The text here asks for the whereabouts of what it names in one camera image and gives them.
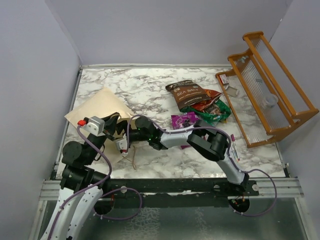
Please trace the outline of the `beige paper bag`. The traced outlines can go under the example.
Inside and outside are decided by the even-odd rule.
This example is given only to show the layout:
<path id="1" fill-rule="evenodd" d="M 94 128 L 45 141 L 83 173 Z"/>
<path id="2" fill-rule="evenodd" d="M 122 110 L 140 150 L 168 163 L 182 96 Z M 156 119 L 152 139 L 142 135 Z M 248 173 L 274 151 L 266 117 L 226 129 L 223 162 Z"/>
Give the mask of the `beige paper bag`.
<path id="1" fill-rule="evenodd" d="M 74 107 L 73 110 L 67 113 L 64 117 L 70 124 L 72 124 L 72 126 L 76 127 L 77 122 L 82 120 L 84 117 L 90 118 L 96 116 L 104 118 L 115 112 L 119 113 L 120 116 L 118 122 L 128 120 L 134 115 L 134 112 L 127 107 L 120 98 L 118 98 L 110 89 L 104 87 L 84 103 Z M 115 143 L 107 139 L 101 147 L 101 150 L 104 154 L 108 155 L 109 161 L 112 165 L 126 159 L 130 162 L 134 170 L 137 169 L 135 164 L 136 149 L 134 149 L 129 156 L 126 154 L 120 154 L 117 151 Z"/>

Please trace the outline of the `purple snack packet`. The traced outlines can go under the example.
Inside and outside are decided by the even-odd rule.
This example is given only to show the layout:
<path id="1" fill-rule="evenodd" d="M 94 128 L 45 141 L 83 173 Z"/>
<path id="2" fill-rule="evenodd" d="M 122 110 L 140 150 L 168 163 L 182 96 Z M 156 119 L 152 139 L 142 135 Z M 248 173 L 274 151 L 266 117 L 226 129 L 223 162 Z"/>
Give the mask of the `purple snack packet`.
<path id="1" fill-rule="evenodd" d="M 183 129 L 194 125 L 200 118 L 193 112 L 171 115 L 171 125 L 174 130 Z"/>

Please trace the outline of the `dark brown chocolate packet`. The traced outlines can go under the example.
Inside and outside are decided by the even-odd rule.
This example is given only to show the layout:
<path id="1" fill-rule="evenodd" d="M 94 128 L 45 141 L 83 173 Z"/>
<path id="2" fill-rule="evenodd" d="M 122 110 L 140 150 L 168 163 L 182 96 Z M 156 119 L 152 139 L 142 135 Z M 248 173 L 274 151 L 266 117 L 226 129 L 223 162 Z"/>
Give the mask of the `dark brown chocolate packet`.
<path id="1" fill-rule="evenodd" d="M 210 100 L 206 91 L 192 80 L 171 83 L 165 89 L 173 95 L 179 110 L 202 101 Z"/>

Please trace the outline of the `red doritos bag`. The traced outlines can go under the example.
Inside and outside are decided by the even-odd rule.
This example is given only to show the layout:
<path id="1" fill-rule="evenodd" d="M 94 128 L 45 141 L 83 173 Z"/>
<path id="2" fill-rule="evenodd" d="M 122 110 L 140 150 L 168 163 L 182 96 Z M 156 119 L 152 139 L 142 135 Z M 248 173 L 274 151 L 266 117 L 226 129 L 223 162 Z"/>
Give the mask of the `red doritos bag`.
<path id="1" fill-rule="evenodd" d="M 205 112 L 205 109 L 209 108 L 212 104 L 214 104 L 216 101 L 219 100 L 219 98 L 222 96 L 222 93 L 216 90 L 211 89 L 204 89 L 205 93 L 209 97 L 207 100 L 202 100 L 200 102 L 197 102 L 191 107 L 197 111 Z"/>

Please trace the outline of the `green crisps bag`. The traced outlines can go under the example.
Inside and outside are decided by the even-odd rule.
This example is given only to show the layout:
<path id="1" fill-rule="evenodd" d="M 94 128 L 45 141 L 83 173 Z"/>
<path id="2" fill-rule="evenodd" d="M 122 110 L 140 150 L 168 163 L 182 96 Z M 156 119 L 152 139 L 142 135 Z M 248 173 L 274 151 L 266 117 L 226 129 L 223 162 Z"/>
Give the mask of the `green crisps bag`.
<path id="1" fill-rule="evenodd" d="M 182 108 L 180 111 L 182 113 L 194 112 L 199 118 L 213 126 L 218 122 L 225 122 L 232 113 L 231 109 L 220 99 L 206 108 L 205 112 L 197 111 L 191 105 Z"/>

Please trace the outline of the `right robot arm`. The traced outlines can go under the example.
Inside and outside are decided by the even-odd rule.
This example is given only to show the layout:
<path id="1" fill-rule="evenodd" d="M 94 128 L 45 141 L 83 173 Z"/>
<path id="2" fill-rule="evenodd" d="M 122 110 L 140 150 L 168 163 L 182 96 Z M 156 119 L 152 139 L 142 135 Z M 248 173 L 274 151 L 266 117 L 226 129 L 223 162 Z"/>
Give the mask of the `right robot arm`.
<path id="1" fill-rule="evenodd" d="M 164 130 L 146 116 L 135 120 L 135 129 L 129 120 L 116 124 L 115 131 L 122 134 L 116 146 L 121 153 L 127 152 L 133 142 L 148 142 L 155 150 L 168 150 L 178 146 L 191 146 L 205 159 L 216 162 L 226 175 L 230 191 L 240 196 L 248 189 L 249 175 L 240 169 L 230 155 L 231 139 L 222 130 L 203 120 L 186 128 Z"/>

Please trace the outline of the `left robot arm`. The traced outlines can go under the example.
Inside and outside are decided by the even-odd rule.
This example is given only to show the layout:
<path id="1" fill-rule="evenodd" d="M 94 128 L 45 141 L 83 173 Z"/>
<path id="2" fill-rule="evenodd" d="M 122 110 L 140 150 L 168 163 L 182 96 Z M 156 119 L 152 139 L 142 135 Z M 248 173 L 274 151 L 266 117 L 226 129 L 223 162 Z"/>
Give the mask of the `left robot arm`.
<path id="1" fill-rule="evenodd" d="M 110 193 L 111 186 L 106 181 L 112 165 L 102 147 L 107 139 L 114 139 L 119 117 L 115 112 L 78 121 L 76 131 L 83 142 L 69 141 L 62 149 L 65 167 L 58 199 L 41 239 L 75 240 L 95 203 Z"/>

